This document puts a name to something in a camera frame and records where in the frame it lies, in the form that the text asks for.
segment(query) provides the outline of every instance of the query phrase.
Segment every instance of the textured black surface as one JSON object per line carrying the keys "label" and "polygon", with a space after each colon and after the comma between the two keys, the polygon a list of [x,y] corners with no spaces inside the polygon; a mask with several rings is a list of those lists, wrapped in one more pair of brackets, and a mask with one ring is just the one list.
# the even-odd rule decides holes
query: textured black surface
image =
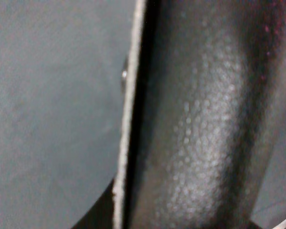
{"label": "textured black surface", "polygon": [[127,228],[247,225],[286,105],[274,3],[162,2]]}

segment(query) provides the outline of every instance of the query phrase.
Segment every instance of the dark curved surface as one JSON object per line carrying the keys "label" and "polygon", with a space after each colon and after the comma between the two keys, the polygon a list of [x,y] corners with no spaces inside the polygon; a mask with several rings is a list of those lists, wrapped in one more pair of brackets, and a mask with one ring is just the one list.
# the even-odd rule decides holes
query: dark curved surface
{"label": "dark curved surface", "polygon": [[274,3],[162,1],[125,228],[247,226],[286,106]]}

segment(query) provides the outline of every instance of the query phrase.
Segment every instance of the gray background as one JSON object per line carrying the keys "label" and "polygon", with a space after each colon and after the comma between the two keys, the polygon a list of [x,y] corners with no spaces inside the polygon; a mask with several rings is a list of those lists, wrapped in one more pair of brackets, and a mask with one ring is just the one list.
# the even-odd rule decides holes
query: gray background
{"label": "gray background", "polygon": [[[134,0],[0,0],[0,229],[67,229],[116,171]],[[253,219],[286,218],[286,115]]]}

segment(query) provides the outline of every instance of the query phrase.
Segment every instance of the gray wall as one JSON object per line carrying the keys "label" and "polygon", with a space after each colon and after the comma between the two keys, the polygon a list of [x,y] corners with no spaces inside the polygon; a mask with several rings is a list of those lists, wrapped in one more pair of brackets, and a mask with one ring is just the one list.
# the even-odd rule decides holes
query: gray wall
{"label": "gray wall", "polygon": [[0,229],[67,229],[116,170],[133,0],[0,0]]}

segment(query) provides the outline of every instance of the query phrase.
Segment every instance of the white edge strip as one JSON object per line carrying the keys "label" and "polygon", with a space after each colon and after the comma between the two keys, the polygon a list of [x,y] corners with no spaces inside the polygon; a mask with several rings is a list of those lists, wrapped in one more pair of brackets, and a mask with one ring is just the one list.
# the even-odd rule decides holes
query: white edge strip
{"label": "white edge strip", "polygon": [[128,56],[128,76],[124,99],[124,110],[122,118],[122,134],[120,141],[120,154],[118,159],[118,171],[113,185],[113,228],[122,229],[123,209],[125,198],[125,177],[133,116],[134,93],[139,66],[139,55],[141,51],[141,38],[143,30],[143,18],[145,15],[147,0],[137,0],[134,11],[133,30],[131,34],[131,46]]}

